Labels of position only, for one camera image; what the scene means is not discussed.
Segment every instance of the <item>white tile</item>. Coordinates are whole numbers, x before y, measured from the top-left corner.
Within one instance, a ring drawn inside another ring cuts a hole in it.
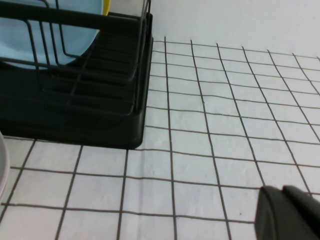
[[[165,77],[150,76],[149,89],[166,92],[167,91],[167,79]]]
[[[59,240],[116,239],[118,213],[66,211]]]
[[[196,57],[219,59],[219,52],[215,46],[200,46],[193,44],[193,53]]]
[[[174,153],[172,160],[174,180],[217,184],[216,170],[212,157]]]
[[[298,164],[320,166],[320,145],[289,142],[290,149]]]
[[[232,116],[239,115],[233,99],[225,99],[217,96],[204,96],[203,101],[206,113]]]
[[[242,117],[273,119],[266,103],[236,101],[236,104]]]
[[[225,158],[253,160],[252,152],[245,137],[211,135],[214,155]]]
[[[146,126],[168,128],[168,110],[147,107],[144,124]]]
[[[183,54],[192,56],[191,44],[166,43],[166,52],[171,54]]]
[[[177,215],[225,218],[217,186],[175,182],[174,199]]]
[[[216,82],[216,83],[227,83],[227,77],[224,71],[209,70],[198,68],[199,81],[205,82]]]
[[[148,92],[148,98],[146,105],[148,107],[167,109],[168,108],[168,99],[167,93],[161,91],[152,91]]]
[[[296,67],[298,68],[299,65],[293,55],[285,55],[285,54],[271,54],[272,59],[277,66],[288,66],[288,67]]]
[[[255,76],[261,88],[288,90],[281,77],[275,76]]]
[[[232,99],[232,93],[228,84],[200,82],[202,95],[214,95]]]
[[[235,99],[266,102],[259,88],[247,86],[231,86]]]
[[[266,101],[271,104],[286,104],[296,106],[297,103],[289,91],[262,89]]]
[[[10,166],[21,167],[26,159],[33,141],[8,138],[5,138],[4,141],[9,150]]]
[[[319,140],[309,125],[291,122],[279,122],[278,124],[286,140],[319,143]]]
[[[312,94],[317,93],[309,81],[288,79],[288,78],[285,78],[284,80],[286,84],[289,86],[291,91],[312,93]]]
[[[207,221],[179,217],[176,220],[180,240],[228,240],[227,225],[222,221]]]
[[[313,197],[313,199],[315,199],[318,202],[320,202],[320,195],[313,194],[312,197]]]
[[[275,119],[278,121],[307,123],[305,116],[297,106],[270,104],[270,108],[274,114]]]
[[[125,170],[126,150],[84,146],[78,164],[78,173],[119,175]]]
[[[260,64],[272,64],[269,53],[258,52],[258,51],[245,51],[246,57],[250,63],[260,63]]]
[[[166,65],[163,63],[151,63],[150,75],[165,77]]]
[[[167,54],[166,55],[166,61],[167,64],[173,64],[173,65],[181,65],[181,66],[188,66],[188,67],[194,67],[194,58],[191,56],[183,56],[183,55],[177,55],[177,54]]]
[[[207,132],[205,114],[191,111],[170,111],[171,129]]]
[[[222,187],[229,220],[255,221],[259,190]]]
[[[204,111],[201,96],[192,96],[179,93],[169,94],[170,109]]]
[[[294,163],[291,153],[284,141],[250,138],[250,142],[255,158],[258,161]]]
[[[195,57],[194,60],[197,68],[223,70],[220,59]]]
[[[167,68],[169,78],[197,80],[195,67],[168,65]]]
[[[62,210],[9,206],[0,225],[0,239],[54,239],[61,214]]]
[[[283,140],[275,121],[251,118],[243,118],[242,121],[249,137]]]
[[[63,207],[72,174],[24,170],[10,203]]]
[[[198,82],[195,80],[168,79],[169,92],[200,95]]]
[[[320,124],[320,109],[301,108],[311,124]]]
[[[315,131],[315,134],[319,137],[320,136],[320,126],[312,126],[313,130]]]
[[[230,222],[230,231],[233,240],[256,240],[255,226],[247,223]]]
[[[179,153],[211,156],[211,147],[206,133],[171,131],[172,150]]]
[[[122,214],[120,240],[173,240],[172,217]]]
[[[219,47],[221,58],[223,60],[236,60],[236,61],[246,61],[245,53],[242,49],[229,49]]]
[[[278,76],[277,69],[273,65],[264,65],[264,64],[256,64],[250,63],[252,71],[256,75],[268,75],[268,76]]]
[[[9,177],[8,180],[6,182],[6,186],[4,188],[4,192],[2,194],[2,197],[0,198],[1,203],[6,203],[8,201],[8,198],[11,194],[12,188],[14,187],[18,174],[19,174],[19,170],[17,169],[10,169],[9,171]]]
[[[122,177],[76,175],[68,208],[119,210]]]
[[[315,87],[316,92],[320,93],[320,82],[312,81],[311,83]]]
[[[252,73],[248,63],[246,62],[223,60],[223,66],[227,72],[238,72],[238,73],[246,73],[246,74]]]
[[[212,134],[245,136],[245,131],[239,117],[207,114],[206,118],[209,131]]]
[[[152,46],[153,51],[165,52],[165,43],[154,41]]]
[[[266,185],[282,189],[284,185],[293,185],[307,191],[298,168],[295,165],[282,165],[276,163],[258,163],[263,180]]]
[[[320,108],[320,96],[315,94],[293,92],[301,107]]]
[[[126,175],[137,178],[171,179],[170,153],[130,150]]]
[[[137,149],[170,150],[169,131],[154,127],[145,127],[142,144]]]
[[[221,185],[260,187],[262,181],[253,161],[216,158]]]
[[[73,172],[79,151],[79,145],[37,141],[25,167]]]
[[[173,214],[171,182],[127,178],[123,210],[147,214]]]
[[[283,66],[278,66],[277,68],[283,78],[307,80],[306,76],[299,68],[283,67]]]
[[[320,193],[320,168],[318,167],[300,167],[302,175],[312,193]]]
[[[152,63],[162,63],[165,64],[166,63],[166,55],[163,52],[157,52],[157,51],[153,51],[152,52],[152,59],[151,59]]]
[[[306,70],[306,69],[303,71],[309,80],[320,82],[320,71]]]
[[[252,74],[244,74],[237,72],[228,72],[230,84],[242,85],[248,87],[258,87],[255,77]]]
[[[297,56],[296,59],[298,60],[300,66],[303,69],[316,69],[320,70],[320,61],[318,58],[310,58],[310,57],[303,57]]]

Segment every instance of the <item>grid pattern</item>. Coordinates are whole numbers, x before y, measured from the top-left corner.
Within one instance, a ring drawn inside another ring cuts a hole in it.
[[[320,197],[319,90],[317,57],[155,41],[136,150],[6,137],[0,239],[255,239],[261,186]]]

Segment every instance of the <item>white bowl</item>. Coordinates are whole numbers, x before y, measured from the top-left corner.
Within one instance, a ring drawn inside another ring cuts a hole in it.
[[[0,199],[5,191],[9,177],[10,160],[5,139],[0,132]]]

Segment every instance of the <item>light blue plate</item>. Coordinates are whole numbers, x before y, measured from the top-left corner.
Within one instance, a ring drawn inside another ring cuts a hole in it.
[[[6,0],[6,2],[46,7],[45,3],[40,0]],[[57,8],[56,0],[47,0],[47,3],[49,4],[50,8]],[[103,13],[103,0],[59,0],[58,3],[59,9],[99,15],[102,15]],[[47,64],[40,24],[38,21],[29,21],[29,23],[31,25],[37,61],[41,64]],[[72,62],[75,60],[75,58],[67,56],[63,52],[59,25],[52,24],[52,28],[58,63],[65,65]],[[54,54],[49,23],[43,22],[43,32],[48,51],[49,64],[56,66],[57,62]],[[85,27],[62,25],[62,33],[66,53],[80,56],[90,47],[98,33],[98,30]],[[35,61],[28,27],[24,21],[0,17],[0,57],[29,62]],[[25,69],[36,68],[35,66],[27,64],[13,62],[6,63]]]

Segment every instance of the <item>wire rack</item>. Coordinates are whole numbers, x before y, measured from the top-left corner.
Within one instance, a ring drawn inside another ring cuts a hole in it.
[[[99,137],[94,136],[101,129],[112,129],[110,139],[128,129],[127,134],[115,141],[117,147],[121,147],[123,138],[136,139],[137,135],[142,138],[153,41],[151,0],[142,1],[141,16],[112,12],[103,16],[60,9],[58,0],[55,7],[49,6],[46,0],[41,2],[45,7],[0,0],[0,18],[25,23],[34,58],[25,61],[3,57],[0,53],[0,122],[7,126],[1,131],[7,131],[8,135],[71,142],[84,140],[87,144],[105,146],[103,137],[96,143],[88,139],[97,140]],[[34,25],[31,26],[35,21],[39,24],[45,62],[37,59]],[[45,36],[44,25],[49,26],[50,39]],[[74,55],[66,50],[64,26],[99,32],[84,54]],[[54,33],[57,27],[59,37]],[[49,56],[49,40],[54,62]],[[74,58],[71,63],[59,62],[58,45],[62,45],[65,56]],[[12,63],[33,69],[12,66]],[[17,130],[19,124],[24,130]],[[69,137],[63,137],[66,130]]]
[[[109,16],[75,12],[46,7],[0,2],[0,17],[21,20],[28,28],[34,61],[1,57],[3,62],[35,66],[40,93],[55,97],[41,99],[63,111],[80,113],[106,113],[128,116],[137,103],[139,82],[134,81],[141,67],[141,55],[145,45],[147,12],[150,1],[144,0],[141,17],[111,13]],[[46,57],[46,63],[37,60],[35,41],[30,21],[38,21]],[[48,42],[43,24],[49,23],[55,62],[50,62]],[[61,39],[55,38],[53,25],[58,24]],[[85,54],[72,55],[66,52],[63,26],[70,25],[99,29],[95,41]],[[63,53],[75,58],[68,65],[59,63],[56,45],[61,41]],[[2,66],[1,70],[10,69]]]

